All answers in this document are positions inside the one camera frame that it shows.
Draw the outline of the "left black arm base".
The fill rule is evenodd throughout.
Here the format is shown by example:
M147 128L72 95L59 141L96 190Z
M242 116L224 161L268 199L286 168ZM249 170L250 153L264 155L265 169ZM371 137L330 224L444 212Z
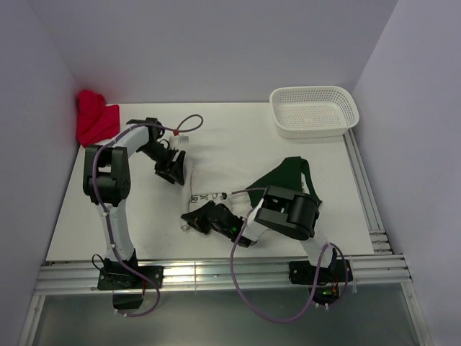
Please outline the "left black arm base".
M113 293L112 306L115 311L126 317L145 316L152 312L159 304L159 289L162 287L164 267L160 265L140 266L136 251L123 265L118 260L112 261L94 254L91 263L99 271L97 290L137 290L141 293ZM154 289L157 297L154 305L147 311L139 312L143 304L146 290Z

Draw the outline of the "white printed t-shirt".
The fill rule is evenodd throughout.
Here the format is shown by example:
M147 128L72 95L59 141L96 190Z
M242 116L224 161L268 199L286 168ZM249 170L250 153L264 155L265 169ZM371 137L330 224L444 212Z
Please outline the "white printed t-shirt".
M226 205L237 216L245 216L258 205L262 191L253 187L269 168L270 161L262 158L201 161L190 154L184 161L185 183L179 188L179 206L174 217L177 231L192 230L181 215L197 209L202 202L193 202L192 197L205 195L205 200L218 200L222 194L228 196Z

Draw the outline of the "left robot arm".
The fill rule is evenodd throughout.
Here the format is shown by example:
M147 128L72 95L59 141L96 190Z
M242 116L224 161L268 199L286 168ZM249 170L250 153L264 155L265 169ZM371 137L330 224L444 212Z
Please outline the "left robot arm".
M85 149L83 190L102 218L107 245L104 269L114 273L124 288L132 288L140 279L126 216L131 190L129 159L141 152L154 161L157 176L183 186L185 151L161 143L164 133L170 130L156 118L131 120L121 133Z

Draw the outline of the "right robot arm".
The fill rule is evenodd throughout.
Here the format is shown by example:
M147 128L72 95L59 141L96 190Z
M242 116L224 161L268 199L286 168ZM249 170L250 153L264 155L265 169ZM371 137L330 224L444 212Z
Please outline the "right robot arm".
M240 247L255 245L268 231L301 243L315 278L326 281L336 273L338 251L315 231L321 201L302 190L249 187L209 194L184 205L182 228L208 235L216 232Z

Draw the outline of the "dark green t-shirt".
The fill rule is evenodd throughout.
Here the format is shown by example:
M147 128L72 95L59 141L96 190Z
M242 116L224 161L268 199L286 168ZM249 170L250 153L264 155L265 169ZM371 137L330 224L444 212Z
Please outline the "dark green t-shirt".
M322 200L315 192L306 159L287 157L252 186L263 193L249 216L245 237L256 241L265 229L299 241L315 236Z

